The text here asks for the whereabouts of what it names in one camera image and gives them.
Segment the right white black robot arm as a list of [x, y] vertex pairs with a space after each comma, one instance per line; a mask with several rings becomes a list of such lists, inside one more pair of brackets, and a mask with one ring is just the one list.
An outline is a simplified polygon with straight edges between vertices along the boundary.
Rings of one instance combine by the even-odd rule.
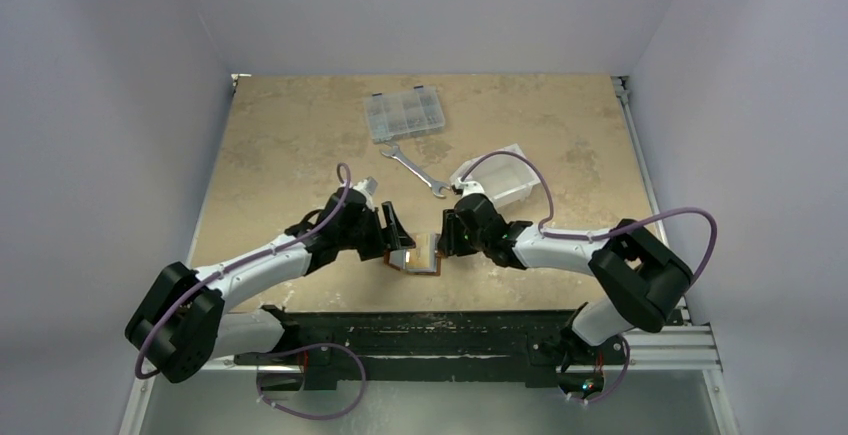
[[445, 257], [481, 253], [502, 268], [594, 277], [603, 297], [580, 308], [561, 336], [564, 354], [576, 362], [632, 329], [661, 331], [695, 281], [689, 266], [635, 220], [623, 219], [601, 235], [544, 232], [530, 221], [506, 221], [479, 193], [444, 211], [438, 250]]

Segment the brown leather card holder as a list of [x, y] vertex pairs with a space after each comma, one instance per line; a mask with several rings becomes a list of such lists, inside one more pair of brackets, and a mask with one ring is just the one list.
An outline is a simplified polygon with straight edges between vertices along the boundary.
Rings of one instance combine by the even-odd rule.
[[391, 251], [384, 264], [408, 275], [439, 276], [441, 258], [437, 250], [437, 233], [418, 233], [412, 236], [414, 246]]

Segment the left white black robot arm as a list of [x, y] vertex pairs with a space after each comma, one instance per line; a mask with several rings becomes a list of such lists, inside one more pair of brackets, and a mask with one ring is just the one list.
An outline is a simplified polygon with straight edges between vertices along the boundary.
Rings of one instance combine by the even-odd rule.
[[380, 207], [361, 187], [340, 187], [322, 209], [309, 212], [283, 235], [240, 257], [190, 268], [167, 265], [131, 316], [125, 338], [137, 349], [136, 376], [143, 365], [172, 383], [187, 380], [210, 359], [262, 353], [284, 364], [297, 354], [298, 337], [286, 329], [281, 310], [233, 308], [265, 290], [309, 275], [353, 250], [362, 261], [414, 247], [391, 203]]

